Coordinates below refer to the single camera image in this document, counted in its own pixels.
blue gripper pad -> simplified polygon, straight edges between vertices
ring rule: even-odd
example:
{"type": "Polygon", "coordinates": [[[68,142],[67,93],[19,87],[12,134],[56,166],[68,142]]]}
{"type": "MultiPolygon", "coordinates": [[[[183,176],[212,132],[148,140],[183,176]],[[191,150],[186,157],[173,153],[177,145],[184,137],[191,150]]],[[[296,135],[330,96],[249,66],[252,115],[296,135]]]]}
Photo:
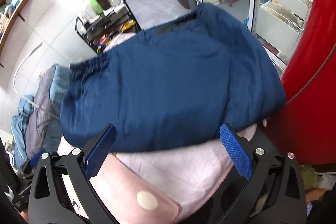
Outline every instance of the blue gripper pad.
{"type": "Polygon", "coordinates": [[[117,130],[114,125],[110,125],[86,157],[84,171],[86,179],[89,180],[98,174],[100,167],[103,165],[112,145],[116,141],[116,138],[117,130]]]}
{"type": "Polygon", "coordinates": [[[226,124],[220,127],[219,137],[239,175],[249,180],[253,173],[251,158],[226,124]]]}

red curved surface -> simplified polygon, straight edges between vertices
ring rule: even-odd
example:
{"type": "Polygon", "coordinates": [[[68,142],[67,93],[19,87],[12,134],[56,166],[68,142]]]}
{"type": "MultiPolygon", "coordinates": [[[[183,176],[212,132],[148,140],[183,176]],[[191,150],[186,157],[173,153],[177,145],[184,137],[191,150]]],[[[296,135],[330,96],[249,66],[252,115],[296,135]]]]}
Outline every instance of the red curved surface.
{"type": "Polygon", "coordinates": [[[266,134],[300,164],[336,162],[336,55],[302,91],[336,42],[336,0],[314,0],[302,39],[283,73],[291,99],[268,121],[266,134]]]}

cable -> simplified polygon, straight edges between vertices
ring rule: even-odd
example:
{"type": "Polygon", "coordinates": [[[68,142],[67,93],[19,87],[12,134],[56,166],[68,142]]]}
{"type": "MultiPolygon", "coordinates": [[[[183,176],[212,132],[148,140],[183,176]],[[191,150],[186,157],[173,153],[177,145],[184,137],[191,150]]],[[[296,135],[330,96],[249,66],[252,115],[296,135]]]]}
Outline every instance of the cable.
{"type": "MultiPolygon", "coordinates": [[[[13,88],[14,88],[14,91],[15,91],[16,94],[18,94],[18,93],[17,93],[16,87],[15,87],[15,78],[16,78],[16,75],[17,75],[17,73],[18,73],[20,67],[21,67],[21,66],[23,65],[23,63],[24,63],[29,57],[31,57],[32,54],[33,54],[34,52],[36,52],[36,51],[38,50],[38,48],[41,47],[41,46],[42,46],[42,42],[41,42],[40,44],[38,44],[38,45],[37,45],[37,46],[36,46],[30,53],[28,53],[28,54],[26,55],[26,57],[23,58],[23,60],[22,60],[22,61],[19,63],[19,65],[17,66],[17,68],[16,68],[16,70],[15,70],[15,73],[14,73],[14,77],[13,77],[13,88]]],[[[50,113],[48,110],[46,110],[46,109],[40,107],[39,105],[35,104],[32,100],[28,99],[28,98],[25,97],[24,95],[21,95],[21,98],[23,98],[23,99],[25,99],[27,102],[31,103],[34,107],[36,107],[36,108],[38,108],[38,109],[40,109],[40,110],[42,110],[42,111],[48,113],[51,117],[53,117],[53,118],[55,118],[55,119],[57,119],[57,120],[60,120],[60,118],[59,118],[58,116],[56,116],[55,114],[50,113]]]]}

metal bolt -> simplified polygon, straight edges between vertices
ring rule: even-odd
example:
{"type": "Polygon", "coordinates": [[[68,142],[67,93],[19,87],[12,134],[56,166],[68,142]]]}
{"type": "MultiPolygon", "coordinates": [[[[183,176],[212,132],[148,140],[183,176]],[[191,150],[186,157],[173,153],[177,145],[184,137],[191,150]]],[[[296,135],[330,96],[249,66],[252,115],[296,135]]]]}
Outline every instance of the metal bolt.
{"type": "Polygon", "coordinates": [[[79,155],[80,152],[81,152],[80,148],[75,148],[72,150],[71,153],[76,156],[76,155],[79,155]]]}
{"type": "Polygon", "coordinates": [[[49,154],[47,152],[45,152],[41,155],[41,158],[44,159],[44,160],[48,157],[49,157],[49,154]]]}
{"type": "Polygon", "coordinates": [[[258,155],[263,155],[265,153],[265,150],[263,150],[262,148],[257,148],[255,150],[255,152],[258,154],[258,155]]]}
{"type": "Polygon", "coordinates": [[[290,159],[294,159],[294,158],[295,158],[295,155],[294,155],[294,153],[292,153],[292,152],[288,152],[288,153],[287,153],[287,157],[290,158],[290,159]]]}

